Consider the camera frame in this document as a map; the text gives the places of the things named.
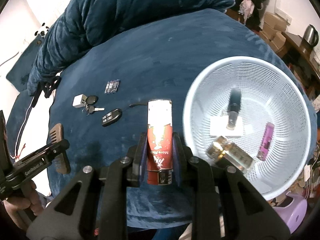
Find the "person's left hand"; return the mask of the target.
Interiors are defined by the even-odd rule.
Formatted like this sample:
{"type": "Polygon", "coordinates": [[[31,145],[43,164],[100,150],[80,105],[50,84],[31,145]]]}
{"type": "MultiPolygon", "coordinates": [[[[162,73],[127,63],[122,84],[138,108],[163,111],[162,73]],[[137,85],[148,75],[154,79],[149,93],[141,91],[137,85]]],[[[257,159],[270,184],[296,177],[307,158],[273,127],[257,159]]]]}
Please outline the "person's left hand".
{"type": "Polygon", "coordinates": [[[27,231],[28,226],[20,217],[18,211],[30,208],[33,214],[38,216],[44,210],[38,192],[36,191],[36,184],[32,180],[29,181],[29,188],[31,188],[29,197],[10,197],[3,202],[12,221],[24,231],[27,231]]]}

